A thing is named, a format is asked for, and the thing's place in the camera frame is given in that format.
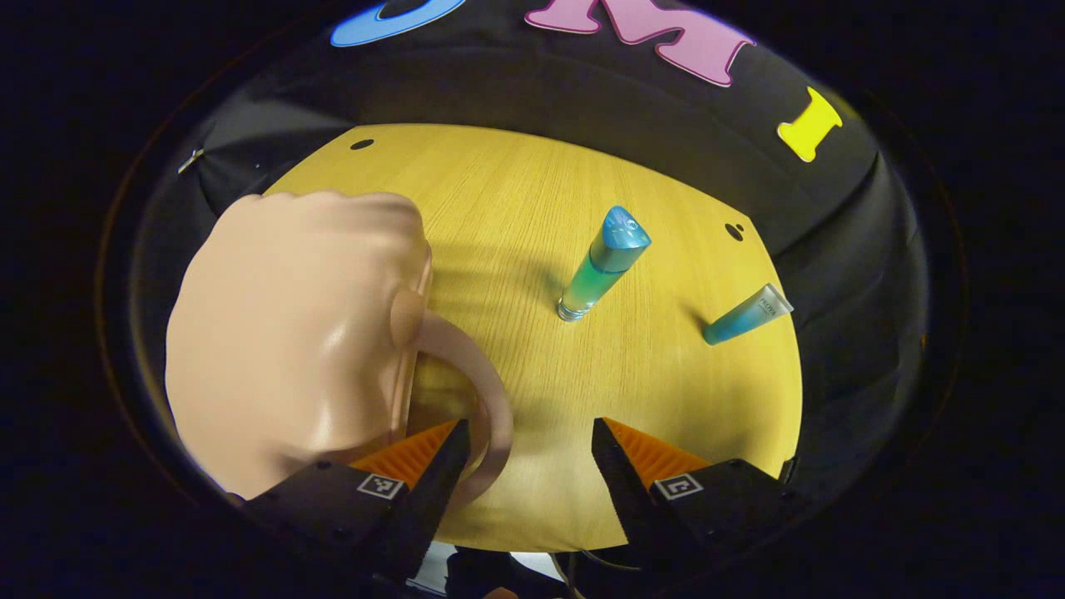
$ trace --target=blue bottle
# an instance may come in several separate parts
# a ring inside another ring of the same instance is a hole
[[[603,221],[603,230],[592,240],[573,280],[558,300],[558,318],[567,322],[584,318],[649,245],[651,238],[636,218],[620,206],[611,208]]]

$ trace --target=yellow letter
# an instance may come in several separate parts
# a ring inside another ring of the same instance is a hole
[[[833,127],[842,127],[843,122],[821,94],[813,87],[806,87],[806,91],[809,92],[809,106],[794,123],[781,123],[776,134],[804,162],[814,162],[818,144]]]

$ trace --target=tube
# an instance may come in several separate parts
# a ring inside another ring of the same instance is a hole
[[[733,337],[754,330],[767,322],[776,320],[791,312],[794,308],[773,284],[766,284],[754,295],[744,300],[728,313],[703,328],[703,339],[710,345],[717,345]]]
[[[636,218],[620,206],[611,208],[573,280],[558,298],[558,318],[567,322],[583,319],[649,245],[651,238]]]

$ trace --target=tube cap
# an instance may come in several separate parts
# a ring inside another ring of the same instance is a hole
[[[603,232],[592,240],[588,253],[596,269],[608,273],[623,273],[636,263],[636,259],[649,245],[651,238],[643,227],[627,210],[615,206],[606,213]]]

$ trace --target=blue letter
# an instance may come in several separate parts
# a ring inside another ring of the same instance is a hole
[[[465,0],[429,0],[422,7],[392,18],[380,18],[384,4],[356,15],[337,26],[329,43],[339,48],[361,46],[398,35],[432,22],[458,9]]]

